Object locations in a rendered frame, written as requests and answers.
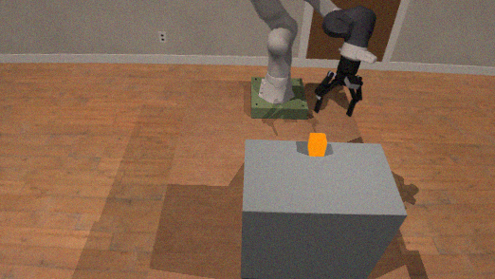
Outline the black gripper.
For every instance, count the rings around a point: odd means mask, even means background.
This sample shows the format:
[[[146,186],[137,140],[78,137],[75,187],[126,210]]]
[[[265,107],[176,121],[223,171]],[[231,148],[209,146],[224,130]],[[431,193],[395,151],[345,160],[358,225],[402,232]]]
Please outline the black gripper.
[[[338,85],[346,86],[346,84],[344,82],[346,73],[352,74],[352,75],[354,75],[355,73],[357,74],[360,62],[361,61],[358,61],[358,62],[352,61],[352,60],[349,60],[349,59],[346,59],[346,58],[340,56],[337,72],[334,73],[332,71],[328,71],[327,76],[324,78],[324,80],[320,83],[320,85],[314,91],[317,94],[316,97],[318,98],[316,105],[315,105],[315,108],[314,108],[314,111],[316,113],[319,113],[319,111],[320,111],[323,96],[325,94],[327,94],[330,90],[332,90],[335,86],[338,86]],[[356,76],[356,74],[355,74],[355,76]],[[330,81],[334,77],[336,79],[334,79],[330,83]],[[350,101],[346,115],[351,117],[352,113],[354,111],[355,105],[358,103],[358,101],[362,100],[361,85],[359,86],[358,89],[356,89],[357,94],[355,92],[355,89],[349,88],[349,91],[350,91],[350,94],[352,96],[352,99]]]

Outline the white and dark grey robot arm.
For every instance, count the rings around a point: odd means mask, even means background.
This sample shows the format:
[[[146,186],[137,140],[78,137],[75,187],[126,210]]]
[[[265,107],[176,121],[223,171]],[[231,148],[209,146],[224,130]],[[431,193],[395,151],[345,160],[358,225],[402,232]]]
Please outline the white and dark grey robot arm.
[[[376,62],[377,57],[367,50],[376,24],[376,15],[371,9],[359,5],[349,9],[340,9],[330,0],[304,1],[324,17],[322,20],[324,33],[333,38],[344,38],[343,45],[339,48],[342,57],[357,62],[361,60],[369,64]],[[290,81],[290,68],[291,41],[294,42],[298,33],[297,21],[288,14],[280,0],[250,0],[250,2],[260,19],[264,20],[271,29],[266,46],[273,54],[267,50],[267,78],[265,76],[261,81],[258,97],[274,104],[288,102],[295,97]],[[360,85],[363,85],[358,76],[347,73],[344,82],[347,88],[353,89],[358,89]]]

